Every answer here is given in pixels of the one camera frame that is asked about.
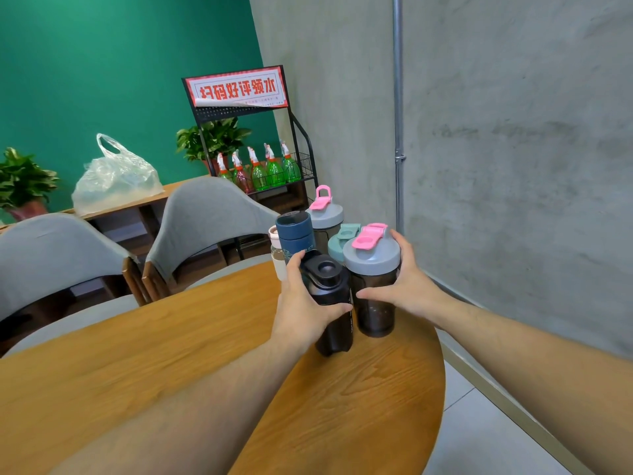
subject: potted plant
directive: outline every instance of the potted plant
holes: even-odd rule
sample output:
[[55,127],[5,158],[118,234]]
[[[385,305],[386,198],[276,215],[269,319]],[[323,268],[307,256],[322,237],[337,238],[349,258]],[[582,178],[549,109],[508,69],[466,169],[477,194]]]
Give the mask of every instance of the potted plant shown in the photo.
[[43,170],[33,161],[34,155],[22,156],[15,148],[4,150],[0,163],[0,207],[11,213],[17,222],[48,213],[43,199],[55,190],[59,178],[51,170]]
[[[244,146],[242,140],[250,135],[253,131],[248,128],[238,128],[237,118],[219,119],[217,121],[208,121],[202,125],[202,135],[206,148],[209,151],[211,162],[215,168],[215,173],[219,173],[220,168],[216,161],[218,153],[222,153],[224,157],[224,165],[228,167],[233,151]],[[185,158],[189,161],[200,160],[209,169],[200,134],[197,126],[191,128],[183,128],[176,133],[176,152],[185,151]]]

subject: navy tumbler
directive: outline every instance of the navy tumbler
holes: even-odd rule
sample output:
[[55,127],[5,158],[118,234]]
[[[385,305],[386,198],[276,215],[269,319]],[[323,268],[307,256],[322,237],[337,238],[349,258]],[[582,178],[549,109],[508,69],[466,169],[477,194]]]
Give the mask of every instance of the navy tumbler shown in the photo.
[[315,248],[315,235],[310,214],[305,211],[290,211],[277,217],[275,223],[286,263],[295,253]]

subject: black water bottle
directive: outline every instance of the black water bottle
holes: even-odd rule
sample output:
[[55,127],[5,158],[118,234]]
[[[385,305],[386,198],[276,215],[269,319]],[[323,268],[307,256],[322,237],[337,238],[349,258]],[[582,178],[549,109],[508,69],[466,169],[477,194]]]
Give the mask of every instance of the black water bottle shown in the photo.
[[[319,305],[349,303],[349,271],[329,255],[310,250],[301,261],[301,274],[309,294]],[[354,324],[348,311],[329,323],[315,346],[324,357],[337,351],[349,351]]]

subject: green leaves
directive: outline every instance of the green leaves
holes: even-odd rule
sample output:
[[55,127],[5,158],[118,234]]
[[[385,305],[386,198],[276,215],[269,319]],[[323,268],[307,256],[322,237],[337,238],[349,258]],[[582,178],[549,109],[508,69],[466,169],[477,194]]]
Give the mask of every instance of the green leaves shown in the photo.
[[[238,128],[237,118],[208,121],[202,124],[202,134],[210,156],[216,156],[219,152],[230,156],[233,151],[244,146],[242,140],[252,132],[248,128]],[[189,161],[204,159],[198,127],[178,130],[176,146],[176,153],[185,151],[185,158]]]
[[15,148],[4,150],[0,163],[0,207],[18,208],[25,203],[44,198],[57,188],[59,178],[51,170],[43,170],[33,162],[34,155],[22,156]]

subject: gray floor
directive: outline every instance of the gray floor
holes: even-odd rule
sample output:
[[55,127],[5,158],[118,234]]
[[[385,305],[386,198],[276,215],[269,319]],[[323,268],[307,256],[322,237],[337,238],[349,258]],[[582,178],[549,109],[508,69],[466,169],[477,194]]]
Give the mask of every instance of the gray floor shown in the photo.
[[570,475],[453,367],[444,417],[423,475]]

